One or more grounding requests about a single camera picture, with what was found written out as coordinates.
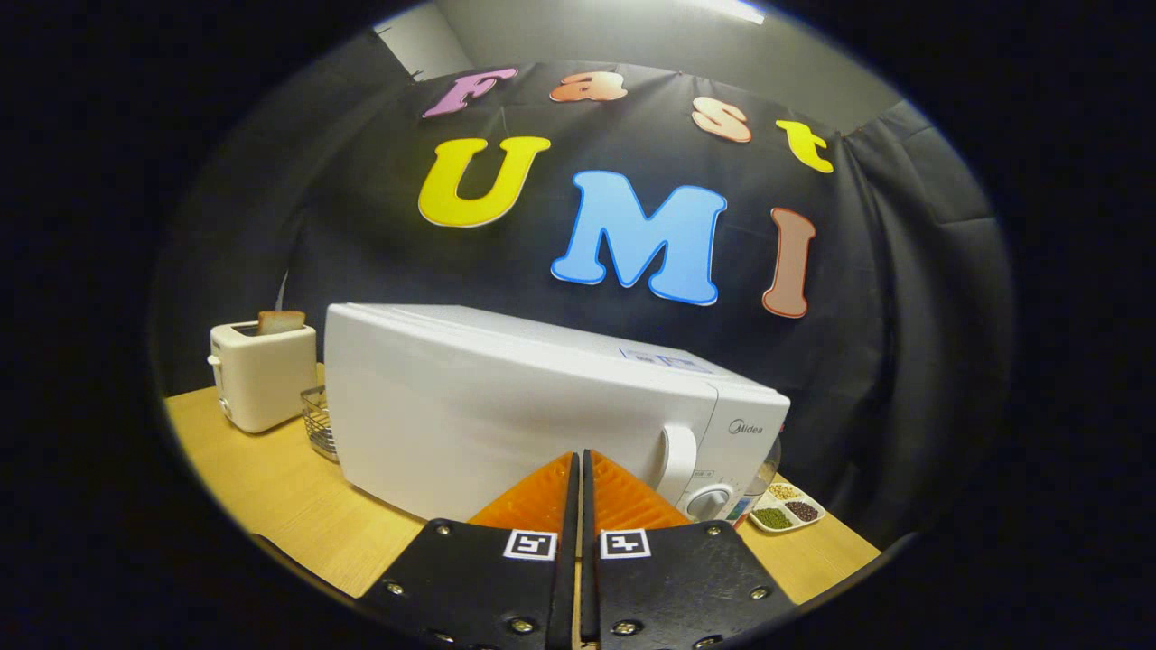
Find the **wire basket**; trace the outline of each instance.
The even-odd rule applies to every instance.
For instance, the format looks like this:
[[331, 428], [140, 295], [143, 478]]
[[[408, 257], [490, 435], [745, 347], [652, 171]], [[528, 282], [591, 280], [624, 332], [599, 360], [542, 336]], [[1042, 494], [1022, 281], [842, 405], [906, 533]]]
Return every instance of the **wire basket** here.
[[325, 399], [325, 384], [301, 392], [305, 404], [302, 415], [305, 418], [305, 433], [313, 451], [338, 461], [338, 446], [333, 443], [333, 429], [329, 428], [329, 402]]

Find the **white sectioned tray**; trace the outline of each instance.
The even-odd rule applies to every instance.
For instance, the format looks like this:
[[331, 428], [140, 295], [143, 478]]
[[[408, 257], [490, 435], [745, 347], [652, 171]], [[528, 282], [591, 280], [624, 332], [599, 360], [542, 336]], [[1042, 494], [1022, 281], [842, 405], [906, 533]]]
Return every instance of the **white sectioned tray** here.
[[[786, 497], [786, 498], [779, 498], [778, 496], [776, 496], [773, 494], [772, 490], [773, 489], [781, 489], [781, 488], [788, 488], [792, 493], [794, 493], [798, 496], [791, 496], [791, 497]], [[792, 512], [791, 509], [788, 509], [786, 507], [786, 504], [788, 502], [792, 502], [792, 501], [798, 501], [798, 502], [801, 502], [801, 503], [806, 503], [807, 505], [810, 505], [812, 508], [814, 508], [815, 510], [818, 511], [818, 516], [815, 517], [814, 519], [809, 520], [809, 522], [803, 522], [794, 512]], [[791, 526], [785, 527], [785, 529], [772, 529], [772, 527], [763, 524], [762, 522], [759, 522], [755, 517], [755, 511], [757, 511], [757, 510], [765, 510], [768, 508], [773, 508], [773, 509], [779, 510], [780, 512], [783, 512], [783, 515], [786, 516], [787, 520], [791, 522]], [[770, 487], [766, 488], [766, 492], [763, 493], [763, 496], [761, 496], [758, 498], [758, 502], [755, 503], [755, 507], [750, 510], [750, 515], [747, 516], [747, 519], [750, 520], [750, 523], [753, 523], [756, 526], [758, 526], [761, 530], [766, 531], [769, 533], [785, 533], [787, 531], [798, 530], [798, 529], [801, 529], [803, 526], [808, 526], [810, 524], [814, 524], [815, 522], [822, 519], [825, 516], [827, 516], [827, 509], [823, 508], [822, 505], [820, 505], [818, 502], [815, 501], [814, 498], [807, 496], [807, 494], [803, 493], [801, 489], [799, 489], [799, 488], [796, 488], [796, 487], [794, 487], [794, 486], [792, 486], [790, 483], [771, 483]]]

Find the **table surface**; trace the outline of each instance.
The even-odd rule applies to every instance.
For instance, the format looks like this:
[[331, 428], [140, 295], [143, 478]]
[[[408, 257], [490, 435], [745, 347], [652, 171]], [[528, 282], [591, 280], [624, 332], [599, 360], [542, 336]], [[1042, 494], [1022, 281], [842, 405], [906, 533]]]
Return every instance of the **table surface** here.
[[[425, 524], [346, 482], [310, 446], [301, 418], [251, 435], [221, 413], [215, 387], [165, 404], [188, 461], [221, 507], [350, 596], [362, 596]], [[738, 532], [795, 603], [879, 555], [830, 514], [786, 533], [764, 533], [749, 520]]]

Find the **midea logo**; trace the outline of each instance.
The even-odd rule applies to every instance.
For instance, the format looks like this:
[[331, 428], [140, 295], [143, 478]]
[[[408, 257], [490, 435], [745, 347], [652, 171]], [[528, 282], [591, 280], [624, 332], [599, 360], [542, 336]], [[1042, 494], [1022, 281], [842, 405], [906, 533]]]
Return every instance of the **midea logo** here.
[[756, 427], [754, 424], [748, 424], [740, 418], [734, 422], [731, 422], [731, 428], [727, 429], [732, 434], [761, 434], [763, 433], [762, 427]]

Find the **yellow letter u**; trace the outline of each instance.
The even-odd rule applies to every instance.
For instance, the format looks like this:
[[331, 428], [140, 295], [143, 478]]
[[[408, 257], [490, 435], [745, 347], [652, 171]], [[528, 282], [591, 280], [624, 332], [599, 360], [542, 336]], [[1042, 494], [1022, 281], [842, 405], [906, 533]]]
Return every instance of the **yellow letter u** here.
[[506, 138], [499, 145], [506, 152], [502, 169], [490, 191], [480, 199], [458, 197], [458, 184], [474, 154], [486, 149], [481, 138], [447, 140], [438, 145], [433, 153], [437, 160], [425, 176], [425, 183], [417, 195], [417, 209], [422, 216], [438, 226], [474, 228], [496, 221], [510, 212], [526, 184], [526, 175], [534, 162], [534, 155], [550, 148], [546, 138]]

